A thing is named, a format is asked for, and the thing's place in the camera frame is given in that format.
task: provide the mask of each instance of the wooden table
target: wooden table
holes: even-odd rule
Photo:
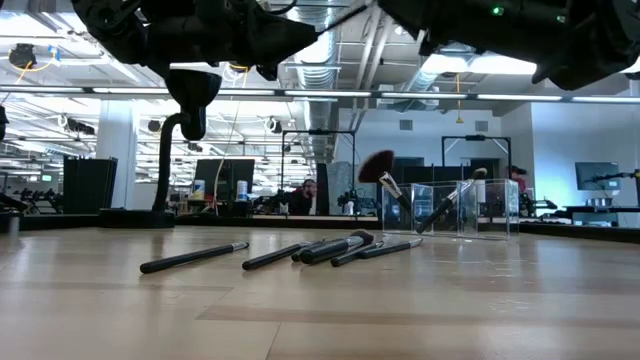
[[[638,359],[640,247],[426,239],[334,269],[249,257],[344,231],[79,229],[0,238],[2,359]],[[251,247],[151,275],[152,258]]]

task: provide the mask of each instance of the green light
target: green light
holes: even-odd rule
[[[494,16],[502,16],[504,15],[504,8],[502,6],[494,6],[491,9],[491,14]]]

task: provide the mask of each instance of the computer monitor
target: computer monitor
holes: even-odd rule
[[[614,175],[620,172],[618,163],[613,162],[580,162],[576,163],[576,180],[578,190],[602,191],[620,190],[620,179],[593,181],[595,177]]]
[[[198,160],[196,164],[195,180],[204,180],[204,192],[207,195],[215,193],[215,181],[221,160]],[[239,180],[247,182],[247,193],[251,193],[253,187],[253,171],[255,160],[225,160],[218,177],[218,197],[231,199],[235,196],[236,185]]]

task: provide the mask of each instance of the clear plastic box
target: clear plastic box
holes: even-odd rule
[[[402,209],[386,189],[382,190],[382,229],[386,235],[418,235],[417,225],[449,194],[457,191],[454,206],[421,235],[507,240],[518,235],[518,184],[511,180],[479,180],[400,185],[411,201]]]

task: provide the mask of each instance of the person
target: person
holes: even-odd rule
[[[291,215],[315,215],[316,196],[318,185],[315,181],[307,179],[302,187],[291,193],[289,201],[289,214]]]
[[[527,175],[527,170],[515,165],[511,166],[511,180],[518,183],[520,194],[524,194],[527,191],[527,182],[522,178],[523,175]]]

